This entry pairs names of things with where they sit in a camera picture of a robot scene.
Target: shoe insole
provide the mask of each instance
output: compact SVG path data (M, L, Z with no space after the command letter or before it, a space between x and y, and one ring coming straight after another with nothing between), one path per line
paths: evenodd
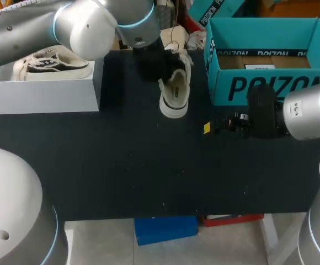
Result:
M171 107L180 108L185 104L186 100L186 85L185 77L181 72L175 73L172 80L169 80L165 85L164 96L165 100Z

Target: black and white sneaker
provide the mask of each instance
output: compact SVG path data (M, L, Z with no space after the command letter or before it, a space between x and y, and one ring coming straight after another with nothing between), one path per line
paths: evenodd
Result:
M89 62L56 45L31 54L14 64L15 81L25 80L72 80L89 76Z
M159 80L160 110L166 117L177 119L187 113L193 62L186 50L180 49L173 51L173 53L178 53L184 70L176 69L166 83L162 79Z

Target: white shoe box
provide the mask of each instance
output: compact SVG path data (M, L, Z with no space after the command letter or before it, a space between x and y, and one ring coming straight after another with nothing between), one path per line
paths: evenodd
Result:
M13 65L0 67L0 114L98 112L103 59L84 79L11 81Z

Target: yellow tag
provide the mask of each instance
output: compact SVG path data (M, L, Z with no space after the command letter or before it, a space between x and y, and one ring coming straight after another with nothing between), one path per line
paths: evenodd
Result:
M210 133L210 122L204 125L204 134Z

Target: black table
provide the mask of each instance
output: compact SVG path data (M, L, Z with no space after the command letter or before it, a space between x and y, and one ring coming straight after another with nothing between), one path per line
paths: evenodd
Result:
M202 52L189 109L168 119L132 53L105 58L102 111L0 115L0 148L25 159L63 220L307 211L320 185L320 140L202 135L213 107Z

